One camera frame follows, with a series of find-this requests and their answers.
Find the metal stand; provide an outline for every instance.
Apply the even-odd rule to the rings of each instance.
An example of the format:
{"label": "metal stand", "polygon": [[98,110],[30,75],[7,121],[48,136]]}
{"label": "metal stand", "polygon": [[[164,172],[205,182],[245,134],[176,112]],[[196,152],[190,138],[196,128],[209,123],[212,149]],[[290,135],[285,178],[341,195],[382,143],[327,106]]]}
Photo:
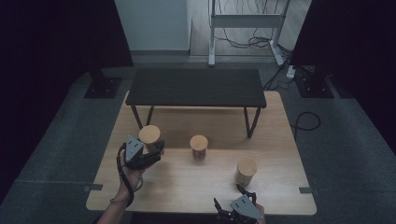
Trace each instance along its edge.
{"label": "metal stand", "polygon": [[209,40],[209,67],[215,66],[215,28],[274,28],[275,35],[270,42],[276,62],[281,65],[284,60],[281,57],[277,42],[286,19],[289,8],[288,0],[281,14],[273,15],[216,15],[216,0],[212,0],[212,15],[210,16],[210,40]]}

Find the power strip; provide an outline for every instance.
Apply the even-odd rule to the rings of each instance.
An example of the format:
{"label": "power strip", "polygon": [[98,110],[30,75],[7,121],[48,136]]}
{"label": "power strip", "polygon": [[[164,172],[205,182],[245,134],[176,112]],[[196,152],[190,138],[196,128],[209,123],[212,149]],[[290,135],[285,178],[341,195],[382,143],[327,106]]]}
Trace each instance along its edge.
{"label": "power strip", "polygon": [[296,73],[296,70],[293,68],[293,65],[289,65],[288,73],[286,74],[286,77],[288,79],[294,79],[294,75]]}

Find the black panel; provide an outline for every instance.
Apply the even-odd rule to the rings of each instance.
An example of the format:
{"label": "black panel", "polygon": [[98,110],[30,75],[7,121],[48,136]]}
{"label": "black panel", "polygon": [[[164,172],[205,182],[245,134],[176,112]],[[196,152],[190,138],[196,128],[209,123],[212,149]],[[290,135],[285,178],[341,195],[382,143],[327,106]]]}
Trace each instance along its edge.
{"label": "black panel", "polygon": [[93,67],[132,59],[112,0],[0,4],[3,199],[70,85]]}
{"label": "black panel", "polygon": [[290,64],[324,65],[396,152],[394,1],[313,0]]}

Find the wrist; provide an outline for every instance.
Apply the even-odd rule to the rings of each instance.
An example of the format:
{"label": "wrist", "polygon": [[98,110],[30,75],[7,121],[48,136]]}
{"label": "wrist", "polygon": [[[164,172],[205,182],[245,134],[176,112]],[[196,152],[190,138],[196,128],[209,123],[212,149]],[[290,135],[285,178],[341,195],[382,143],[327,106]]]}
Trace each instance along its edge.
{"label": "wrist", "polygon": [[129,201],[129,192],[127,190],[119,190],[117,195],[110,200],[111,203],[122,203],[122,204],[127,204]]}

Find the human hand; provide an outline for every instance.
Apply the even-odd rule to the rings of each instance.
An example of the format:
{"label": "human hand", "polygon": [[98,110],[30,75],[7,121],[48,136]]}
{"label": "human hand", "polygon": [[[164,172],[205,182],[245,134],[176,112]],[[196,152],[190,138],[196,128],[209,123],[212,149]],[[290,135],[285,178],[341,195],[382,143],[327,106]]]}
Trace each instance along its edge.
{"label": "human hand", "polygon": [[259,210],[259,212],[260,212],[260,213],[262,214],[262,216],[264,217],[264,220],[257,220],[257,223],[259,223],[259,224],[265,224],[264,207],[263,207],[261,204],[256,203],[256,208],[257,208],[257,210]]}
{"label": "human hand", "polygon": [[[129,181],[129,184],[132,187],[132,190],[135,192],[137,189],[137,185],[139,184],[140,180],[142,179],[142,174],[146,171],[146,170],[132,170],[129,169],[128,167],[124,166],[125,165],[125,159],[124,159],[124,154],[125,151],[121,152],[121,159],[120,159],[120,163],[121,163],[121,167],[122,167],[122,171],[124,172],[126,178]],[[126,187],[125,183],[123,182],[122,178],[120,177],[120,188],[119,188],[119,192],[117,193],[117,196],[114,198],[117,201],[128,201],[129,199],[129,191],[128,188]]]}

